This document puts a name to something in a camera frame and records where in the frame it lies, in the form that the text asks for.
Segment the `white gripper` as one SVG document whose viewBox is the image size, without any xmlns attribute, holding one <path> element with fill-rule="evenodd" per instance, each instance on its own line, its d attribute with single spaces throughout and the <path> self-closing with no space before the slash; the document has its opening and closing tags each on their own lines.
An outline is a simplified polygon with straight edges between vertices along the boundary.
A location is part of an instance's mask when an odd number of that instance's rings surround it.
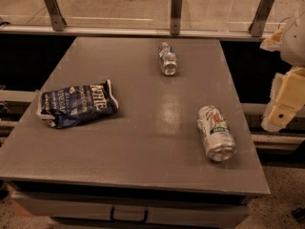
<svg viewBox="0 0 305 229">
<path fill-rule="evenodd" d="M 284 129 L 305 105 L 305 2 L 279 29 L 266 38 L 260 48 L 280 51 L 283 61 L 294 65 L 285 74 L 276 73 L 261 127 L 276 133 Z"/>
</svg>

